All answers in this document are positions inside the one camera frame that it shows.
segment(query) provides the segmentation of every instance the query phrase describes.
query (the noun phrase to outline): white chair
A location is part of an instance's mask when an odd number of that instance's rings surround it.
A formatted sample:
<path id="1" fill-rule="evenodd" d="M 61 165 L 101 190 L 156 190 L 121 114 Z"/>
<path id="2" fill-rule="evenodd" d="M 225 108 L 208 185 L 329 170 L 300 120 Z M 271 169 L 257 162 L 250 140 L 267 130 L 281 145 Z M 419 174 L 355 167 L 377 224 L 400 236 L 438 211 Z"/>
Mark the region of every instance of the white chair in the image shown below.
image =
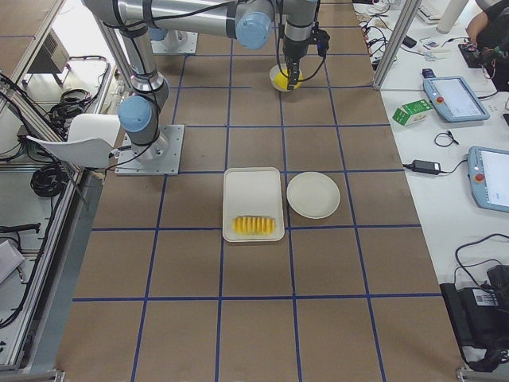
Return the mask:
<path id="1" fill-rule="evenodd" d="M 109 165 L 109 154 L 119 129 L 117 115 L 81 114 L 72 120 L 67 142 L 43 141 L 31 136 L 27 138 L 43 146 L 62 162 L 105 169 Z"/>

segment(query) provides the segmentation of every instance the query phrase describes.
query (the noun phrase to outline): power adapter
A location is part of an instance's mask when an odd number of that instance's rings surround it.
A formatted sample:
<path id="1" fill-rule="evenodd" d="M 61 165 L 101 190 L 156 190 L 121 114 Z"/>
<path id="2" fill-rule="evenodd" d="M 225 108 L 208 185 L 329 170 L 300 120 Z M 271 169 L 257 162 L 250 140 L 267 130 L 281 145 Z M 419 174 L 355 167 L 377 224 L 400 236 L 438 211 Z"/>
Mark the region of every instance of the power adapter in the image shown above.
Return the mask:
<path id="1" fill-rule="evenodd" d="M 403 165 L 408 170 L 414 171 L 415 173 L 430 173 L 432 175 L 438 175 L 442 172 L 440 163 L 419 161 L 414 159 L 409 165 Z"/>

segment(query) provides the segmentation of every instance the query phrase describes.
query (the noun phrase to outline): metal mounting plate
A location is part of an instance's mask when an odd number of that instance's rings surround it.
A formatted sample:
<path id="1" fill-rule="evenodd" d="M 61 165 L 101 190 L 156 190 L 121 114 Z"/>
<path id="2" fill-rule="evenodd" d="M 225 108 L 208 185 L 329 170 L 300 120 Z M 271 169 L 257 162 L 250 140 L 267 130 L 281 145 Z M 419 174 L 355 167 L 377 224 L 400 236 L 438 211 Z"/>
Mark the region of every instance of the metal mounting plate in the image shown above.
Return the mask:
<path id="1" fill-rule="evenodd" d="M 178 168 L 181 163 L 182 141 L 184 140 L 184 125 L 164 125 L 159 126 L 169 142 L 169 148 L 164 156 L 152 162 L 138 162 L 134 159 L 132 162 L 120 165 L 115 169 L 119 176 L 142 176 L 142 175 L 178 175 Z M 130 145 L 130 139 L 126 135 L 122 142 L 124 146 Z M 133 158 L 131 150 L 122 151 L 118 163 L 123 163 Z"/>
<path id="2" fill-rule="evenodd" d="M 176 49 L 168 49 L 160 41 L 152 41 L 152 51 L 156 56 L 180 56 L 183 54 L 196 54 L 198 45 L 198 33 L 187 32 L 187 41 Z"/>

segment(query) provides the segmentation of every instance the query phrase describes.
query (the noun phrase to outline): keyboard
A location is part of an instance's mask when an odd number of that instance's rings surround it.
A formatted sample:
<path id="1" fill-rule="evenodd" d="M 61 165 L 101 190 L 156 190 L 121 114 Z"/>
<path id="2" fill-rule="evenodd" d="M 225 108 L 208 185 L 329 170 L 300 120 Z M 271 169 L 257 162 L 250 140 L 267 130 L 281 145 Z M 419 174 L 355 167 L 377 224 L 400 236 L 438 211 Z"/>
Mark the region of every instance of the keyboard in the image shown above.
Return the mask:
<path id="1" fill-rule="evenodd" d="M 438 24 L 442 18 L 442 13 L 432 6 L 427 0 L 422 0 L 421 6 L 419 6 L 417 11 L 417 15 L 419 15 L 426 24 Z"/>

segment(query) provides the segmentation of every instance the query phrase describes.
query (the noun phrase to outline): screen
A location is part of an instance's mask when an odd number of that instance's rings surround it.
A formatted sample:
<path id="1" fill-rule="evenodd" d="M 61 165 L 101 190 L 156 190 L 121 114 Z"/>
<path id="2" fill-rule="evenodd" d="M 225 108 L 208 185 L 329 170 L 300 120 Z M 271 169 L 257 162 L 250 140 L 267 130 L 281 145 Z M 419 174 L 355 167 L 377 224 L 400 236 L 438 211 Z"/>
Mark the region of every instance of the screen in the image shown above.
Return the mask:
<path id="1" fill-rule="evenodd" d="M 481 151 L 488 203 L 509 207 L 509 155 Z"/>
<path id="2" fill-rule="evenodd" d="M 461 81 L 457 78 L 435 80 L 433 85 L 435 85 L 438 93 L 444 97 L 444 103 L 454 117 L 469 117 L 471 115 L 483 114 L 472 98 L 472 94 L 464 88 Z"/>

